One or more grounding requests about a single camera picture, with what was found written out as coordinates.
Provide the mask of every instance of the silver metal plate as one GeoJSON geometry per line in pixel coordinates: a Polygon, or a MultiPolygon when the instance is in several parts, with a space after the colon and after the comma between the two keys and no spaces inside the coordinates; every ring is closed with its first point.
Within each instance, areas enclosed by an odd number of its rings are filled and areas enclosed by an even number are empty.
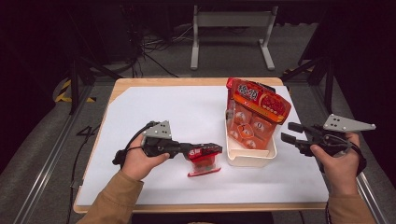
{"type": "Polygon", "coordinates": [[[331,114],[323,125],[323,129],[336,131],[340,133],[350,133],[358,131],[374,130],[375,125],[363,123],[354,119],[346,119],[340,116],[331,114]]]}
{"type": "Polygon", "coordinates": [[[154,127],[151,127],[143,132],[143,136],[156,137],[163,139],[172,139],[171,126],[169,121],[163,121],[154,127]]]}

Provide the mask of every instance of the hand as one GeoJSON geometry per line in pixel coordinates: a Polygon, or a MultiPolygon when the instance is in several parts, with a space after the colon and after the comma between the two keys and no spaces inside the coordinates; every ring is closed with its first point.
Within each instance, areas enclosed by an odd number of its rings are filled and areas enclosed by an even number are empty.
{"type": "MultiPolygon", "coordinates": [[[[346,139],[359,146],[359,136],[346,133],[346,139]]],[[[358,153],[350,149],[346,155],[332,157],[321,147],[312,145],[311,150],[324,166],[324,172],[332,185],[332,195],[357,194],[356,172],[359,166],[358,153]]]]}
{"type": "MultiPolygon", "coordinates": [[[[130,147],[141,147],[142,140],[143,135],[140,134],[130,147]]],[[[134,180],[141,180],[149,174],[152,168],[166,161],[169,156],[169,153],[163,153],[157,157],[148,157],[142,148],[131,149],[126,155],[121,171],[134,180]]]]}

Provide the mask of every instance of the white paper sheet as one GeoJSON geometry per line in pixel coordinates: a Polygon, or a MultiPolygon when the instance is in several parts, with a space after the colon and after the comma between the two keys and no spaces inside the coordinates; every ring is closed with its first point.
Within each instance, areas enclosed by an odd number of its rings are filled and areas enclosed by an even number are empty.
{"type": "MultiPolygon", "coordinates": [[[[276,93],[291,102],[286,87],[276,93]]],[[[197,203],[324,203],[328,191],[314,158],[280,140],[280,133],[306,139],[288,130],[290,121],[300,122],[294,107],[285,124],[274,133],[277,155],[265,167],[234,167],[226,160],[224,86],[132,87],[108,108],[76,205],[91,205],[109,179],[120,169],[114,155],[149,121],[169,120],[173,139],[187,143],[213,142],[223,146],[217,156],[221,170],[210,175],[187,177],[192,169],[183,155],[153,169],[137,204],[197,203]]]]}

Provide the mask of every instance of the gray carpet floor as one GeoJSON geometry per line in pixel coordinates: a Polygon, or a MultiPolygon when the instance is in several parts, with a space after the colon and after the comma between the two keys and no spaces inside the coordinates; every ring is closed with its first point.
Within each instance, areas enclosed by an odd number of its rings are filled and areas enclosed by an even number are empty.
{"type": "MultiPolygon", "coordinates": [[[[316,25],[276,26],[271,35],[269,50],[276,70],[268,71],[258,45],[262,31],[246,29],[242,34],[235,34],[227,29],[210,29],[201,32],[199,68],[190,70],[191,38],[173,44],[162,51],[154,50],[147,54],[180,77],[281,77],[283,71],[297,66],[303,50],[315,31],[316,25]]],[[[139,77],[172,77],[150,58],[140,57],[134,70],[139,77]]],[[[131,69],[121,73],[131,77],[131,69]]],[[[305,76],[300,75],[285,83],[290,87],[290,94],[298,115],[305,125],[322,123],[327,118],[322,104],[323,83],[318,87],[308,86],[305,76]]],[[[96,127],[106,109],[108,97],[112,92],[114,81],[99,77],[90,93],[96,97],[95,103],[85,103],[72,126],[62,155],[57,160],[48,183],[35,204],[28,223],[65,223],[69,205],[69,186],[72,168],[78,149],[85,136],[77,133],[87,126],[96,127]]],[[[333,93],[333,112],[337,115],[353,118],[342,91],[335,84],[333,93]]],[[[18,150],[7,169],[0,176],[0,223],[13,223],[29,194],[37,174],[46,162],[56,139],[69,118],[70,103],[57,103],[46,117],[35,127],[18,150]]],[[[91,137],[82,148],[78,157],[76,178],[82,178],[91,155],[95,136],[91,137]]],[[[396,223],[396,191],[377,164],[369,146],[362,144],[362,150],[368,160],[364,171],[375,198],[388,219],[396,223]]],[[[302,223],[297,211],[278,211],[273,213],[275,224],[302,223]]],[[[323,211],[303,211],[305,223],[325,223],[323,211]]],[[[72,212],[70,223],[76,223],[82,215],[72,212]]]]}

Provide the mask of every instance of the brown sleeve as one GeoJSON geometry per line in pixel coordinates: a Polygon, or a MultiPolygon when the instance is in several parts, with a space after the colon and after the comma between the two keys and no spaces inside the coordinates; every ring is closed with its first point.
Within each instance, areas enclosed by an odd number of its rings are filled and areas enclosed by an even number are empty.
{"type": "Polygon", "coordinates": [[[330,195],[329,213],[332,219],[332,224],[375,224],[367,204],[359,194],[330,195]]]}
{"type": "Polygon", "coordinates": [[[98,194],[83,223],[128,223],[143,182],[118,171],[98,194]]]}

